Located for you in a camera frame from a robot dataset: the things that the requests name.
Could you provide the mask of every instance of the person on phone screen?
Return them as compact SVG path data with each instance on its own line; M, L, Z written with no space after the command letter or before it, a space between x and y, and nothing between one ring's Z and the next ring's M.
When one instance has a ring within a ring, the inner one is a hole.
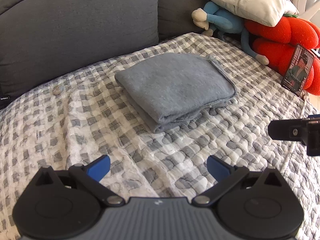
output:
M306 71L306 66L308 63L308 57L302 54L298 60L298 64L293 68L289 69L289 76L287 78L288 82L292 85L295 91L302 89L302 82L307 78L308 74Z

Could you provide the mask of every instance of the quilted bedspread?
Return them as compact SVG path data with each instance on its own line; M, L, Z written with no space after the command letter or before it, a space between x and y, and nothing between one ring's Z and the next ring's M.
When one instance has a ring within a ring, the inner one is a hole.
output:
M0 239L18 239L12 208L42 165L67 169L102 154L111 171L101 183L130 196L186 196L211 187L209 155L259 171L279 169L304 208L298 240L320 239L320 161L300 143L273 141L271 120L316 110L280 86L281 76L229 43L189 33L141 51L101 61L43 84L0 111ZM239 97L189 125L153 134L117 86L116 72L157 54L215 55ZM56 85L61 94L52 93Z

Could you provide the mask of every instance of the plush toy arm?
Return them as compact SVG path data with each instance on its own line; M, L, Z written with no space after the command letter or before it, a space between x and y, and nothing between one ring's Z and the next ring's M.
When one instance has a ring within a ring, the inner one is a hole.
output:
M224 30L232 29L232 22L221 16L207 14L207 21L223 28Z
M254 52L250 48L250 46L249 46L249 32L247 31L246 28L243 28L242 33L241 33L241 46L242 46L243 51L246 54L248 54L249 56L255 58L261 64L263 64L263 65L268 65L269 64L269 60L267 59L267 57Z

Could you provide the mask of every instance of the dark gray cushion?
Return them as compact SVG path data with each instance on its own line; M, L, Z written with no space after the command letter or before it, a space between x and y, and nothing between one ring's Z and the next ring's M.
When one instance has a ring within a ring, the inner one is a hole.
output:
M201 33L203 29L193 24L191 13L203 8L209 0L159 0L159 39L180 36L185 33Z
M0 0L3 94L156 45L157 1Z

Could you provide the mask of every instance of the gray check pattern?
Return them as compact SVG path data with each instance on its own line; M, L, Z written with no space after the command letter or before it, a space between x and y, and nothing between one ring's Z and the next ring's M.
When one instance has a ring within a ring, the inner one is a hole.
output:
M239 98L191 121L152 134L117 86L116 72L157 54L209 54L223 64ZM316 110L280 86L281 76L239 49L239 44L189 33L141 51L97 62L24 94L0 111L0 239L18 239L12 208L44 164L67 169L102 154L111 171L101 183L130 196L186 196L215 180L206 159L216 155L252 171L281 171L299 198L305 219L298 240L320 239L320 161L299 143L273 141L271 120L306 117ZM64 87L53 95L56 85Z

